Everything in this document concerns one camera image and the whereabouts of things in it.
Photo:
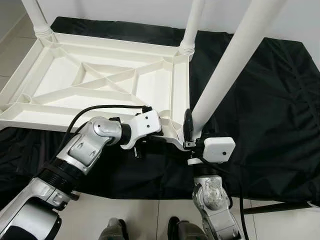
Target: tile floor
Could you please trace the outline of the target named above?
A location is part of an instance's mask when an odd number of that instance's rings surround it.
[[[9,80],[35,41],[32,24],[26,21],[16,37],[0,54],[0,88]],[[245,200],[245,207],[274,202]],[[239,201],[234,199],[232,212],[240,224]],[[200,214],[191,200],[116,200],[81,194],[60,212],[62,227],[57,240],[94,240],[108,223],[118,217],[127,222],[132,240],[165,240],[171,216],[201,226]],[[314,208],[246,215],[251,240],[318,240],[320,211]]]

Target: white plastic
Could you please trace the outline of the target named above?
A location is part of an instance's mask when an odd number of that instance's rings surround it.
[[[264,38],[286,0],[252,0],[237,31],[192,111],[197,138]]]
[[[210,163],[224,163],[229,160],[235,147],[232,137],[209,137],[204,140],[202,157]],[[197,157],[188,159],[188,165],[202,163]]]
[[[35,35],[37,37],[46,38],[51,35],[52,30],[45,20],[37,0],[22,0],[25,10],[27,11],[32,24]]]
[[[160,118],[155,110],[135,116],[124,123],[131,128],[130,141],[126,145],[121,145],[121,148],[125,150],[133,148],[137,140],[148,134],[158,133],[162,129]]]
[[[94,105],[152,106],[164,138],[174,139],[189,108],[189,57],[178,47],[53,33],[39,38],[0,93],[0,129],[64,132],[74,116]],[[97,109],[84,114],[129,121],[139,109]]]
[[[180,43],[179,52],[182,55],[190,56],[190,61],[195,53],[195,39],[204,6],[205,0],[193,0],[184,37]]]

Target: robotic arm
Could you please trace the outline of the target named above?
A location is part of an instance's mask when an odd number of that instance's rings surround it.
[[[100,116],[89,120],[56,159],[0,212],[0,239],[54,239],[62,223],[56,210],[77,199],[72,190],[92,169],[103,147],[120,144],[131,149],[137,140],[161,129],[155,110],[125,123]]]
[[[205,158],[210,162],[228,161],[235,143],[230,137],[210,137],[193,141],[192,119],[187,110],[183,125],[183,147],[193,158],[189,165],[196,169]],[[82,177],[88,174],[99,159],[104,146],[120,144],[127,150],[137,140],[162,130],[155,110],[121,123],[119,118],[94,117],[89,120],[30,183],[0,212],[0,239],[52,240],[62,220],[57,211],[70,200],[79,197],[72,193]],[[203,228],[209,240],[243,239],[228,208],[228,196],[218,175],[199,172],[194,178],[193,202],[201,213]]]

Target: white floor tile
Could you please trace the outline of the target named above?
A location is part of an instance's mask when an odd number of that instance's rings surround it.
[[[273,204],[281,204],[282,202],[280,201],[256,201],[256,200],[251,200],[251,205],[253,208],[256,207],[262,207],[266,205],[273,205]]]
[[[26,10],[21,1],[0,1],[0,40],[25,14]]]
[[[235,216],[238,224],[241,226],[240,211],[239,211],[239,200],[238,198],[233,199],[233,208],[231,212]],[[244,200],[244,207],[249,208],[250,201]],[[196,224],[202,227],[202,218],[198,209],[193,204],[192,200],[160,200],[159,203],[159,217],[158,217],[158,229],[157,229],[157,240],[166,240],[168,222],[170,217],[177,216],[180,220],[187,220],[190,223]],[[254,227],[254,219],[252,215],[246,215],[246,228],[248,231],[249,238],[251,240],[257,240],[256,232]]]
[[[25,16],[23,19],[24,23],[21,26],[20,30],[17,32],[17,37],[23,37],[23,38],[36,38],[34,26],[29,18],[28,15]]]
[[[97,240],[110,218],[125,220],[132,240],[155,240],[158,200],[108,199],[82,193],[59,213],[62,226],[56,240]]]
[[[262,206],[262,203],[252,201],[252,206]],[[317,208],[260,213],[253,217],[258,240],[318,240],[320,236]]]
[[[0,92],[8,82],[9,78],[10,77],[7,77],[7,76],[0,76]]]
[[[11,77],[36,39],[15,37],[0,54],[0,76]]]

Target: white cylinder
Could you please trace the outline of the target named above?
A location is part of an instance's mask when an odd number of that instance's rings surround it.
[[[33,29],[37,37],[48,37],[52,30],[48,25],[37,0],[22,0],[26,12],[28,13]]]
[[[286,0],[252,0],[192,111],[194,138],[201,135],[203,126],[254,54],[267,27],[285,2]]]
[[[193,0],[188,22],[186,24],[183,40],[180,43],[179,52],[189,55],[190,61],[195,53],[195,39],[197,36],[205,0]]]

